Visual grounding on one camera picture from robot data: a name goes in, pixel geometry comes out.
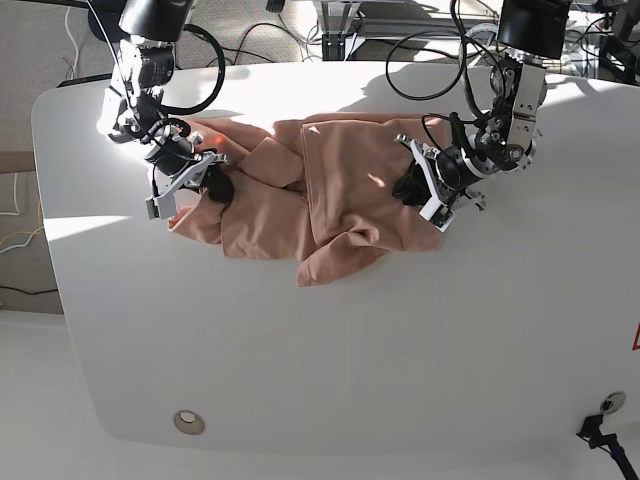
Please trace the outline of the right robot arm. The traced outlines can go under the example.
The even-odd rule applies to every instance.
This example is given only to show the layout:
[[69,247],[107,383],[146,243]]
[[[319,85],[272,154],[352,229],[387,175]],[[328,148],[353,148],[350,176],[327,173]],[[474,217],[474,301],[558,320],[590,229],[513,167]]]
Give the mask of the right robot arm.
[[[135,142],[146,149],[145,162],[153,175],[167,178],[165,187],[152,179],[146,208],[152,219],[177,212],[180,190],[204,191],[209,199],[228,206],[234,187],[224,172],[228,158],[216,148],[201,149],[202,135],[186,117],[204,111],[221,92],[226,63],[221,45],[208,31],[189,21],[190,1],[128,1],[119,19],[125,36],[111,50],[114,70],[104,91],[98,131],[111,141]],[[182,32],[202,36],[216,53],[216,82],[211,93],[191,107],[163,102],[164,88],[176,70],[175,45]]]

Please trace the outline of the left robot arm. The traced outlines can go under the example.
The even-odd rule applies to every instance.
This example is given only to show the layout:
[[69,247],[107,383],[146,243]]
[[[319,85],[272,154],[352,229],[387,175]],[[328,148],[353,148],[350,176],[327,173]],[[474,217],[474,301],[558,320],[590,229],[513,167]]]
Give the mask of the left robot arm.
[[[486,27],[497,46],[491,51],[475,38],[481,26],[465,28],[457,2],[450,2],[453,33],[460,40],[453,82],[463,86],[473,117],[445,116],[451,133],[448,147],[440,146],[433,136],[421,142],[397,135],[413,160],[394,186],[395,198],[417,207],[423,219],[445,231],[463,206],[485,209],[485,198],[474,184],[531,164],[537,112],[548,91],[544,63],[562,56],[569,10],[567,1],[504,2],[498,23]],[[469,79],[470,48],[492,66],[494,98],[487,111],[479,108]]]

